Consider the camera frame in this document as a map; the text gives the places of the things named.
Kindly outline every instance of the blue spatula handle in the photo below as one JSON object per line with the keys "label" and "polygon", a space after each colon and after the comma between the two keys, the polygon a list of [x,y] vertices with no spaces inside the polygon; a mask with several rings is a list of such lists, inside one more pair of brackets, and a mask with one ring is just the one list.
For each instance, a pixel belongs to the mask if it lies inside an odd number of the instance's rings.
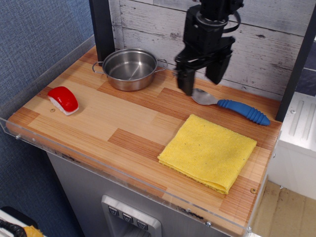
{"label": "blue spatula handle", "polygon": [[256,122],[260,125],[269,125],[270,120],[265,116],[262,112],[255,109],[254,107],[251,107],[249,105],[243,104],[241,102],[236,102],[233,100],[219,100],[217,104],[220,107],[231,109],[243,116],[245,116],[247,119]]}

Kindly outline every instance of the screw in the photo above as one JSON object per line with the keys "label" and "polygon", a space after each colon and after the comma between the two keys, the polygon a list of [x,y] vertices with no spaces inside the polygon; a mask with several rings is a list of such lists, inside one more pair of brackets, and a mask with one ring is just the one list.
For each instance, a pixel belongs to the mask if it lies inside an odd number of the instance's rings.
{"label": "screw", "polygon": [[251,189],[250,189],[250,192],[251,192],[252,194],[256,194],[256,193],[257,193],[257,190],[256,190],[255,188],[251,188]]}

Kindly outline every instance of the black metal pole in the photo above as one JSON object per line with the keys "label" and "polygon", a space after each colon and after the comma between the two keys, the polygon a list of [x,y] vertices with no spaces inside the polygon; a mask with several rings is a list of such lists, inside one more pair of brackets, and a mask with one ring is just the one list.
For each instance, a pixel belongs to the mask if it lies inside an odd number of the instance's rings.
{"label": "black metal pole", "polygon": [[98,61],[115,51],[108,0],[89,0]]}
{"label": "black metal pole", "polygon": [[310,23],[307,27],[296,62],[294,64],[294,68],[293,68],[290,80],[287,83],[285,93],[283,95],[279,110],[277,112],[277,115],[276,115],[277,121],[281,121],[281,122],[284,121],[287,109],[291,103],[293,94],[295,92],[297,83],[300,79],[306,59],[313,45],[315,35],[316,35],[316,6],[314,7],[314,11],[312,13]]}

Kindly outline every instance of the stainless steel pot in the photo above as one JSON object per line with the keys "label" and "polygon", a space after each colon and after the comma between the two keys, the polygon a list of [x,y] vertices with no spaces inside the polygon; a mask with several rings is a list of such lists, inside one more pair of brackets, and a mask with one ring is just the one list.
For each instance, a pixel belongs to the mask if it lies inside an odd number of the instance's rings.
{"label": "stainless steel pot", "polygon": [[[166,67],[157,70],[158,61],[166,63]],[[95,73],[106,74],[109,83],[116,89],[134,91],[145,88],[154,79],[154,74],[165,70],[168,63],[164,59],[157,59],[152,53],[143,49],[122,49],[110,54],[102,63],[103,72],[92,70]]]}

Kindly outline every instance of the red toy sushi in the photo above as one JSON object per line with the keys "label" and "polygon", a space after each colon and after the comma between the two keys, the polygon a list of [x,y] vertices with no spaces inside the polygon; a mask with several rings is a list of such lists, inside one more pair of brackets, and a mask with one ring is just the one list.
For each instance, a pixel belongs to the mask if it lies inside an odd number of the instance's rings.
{"label": "red toy sushi", "polygon": [[78,101],[74,94],[64,86],[56,87],[47,94],[54,106],[65,115],[71,115],[79,109]]}

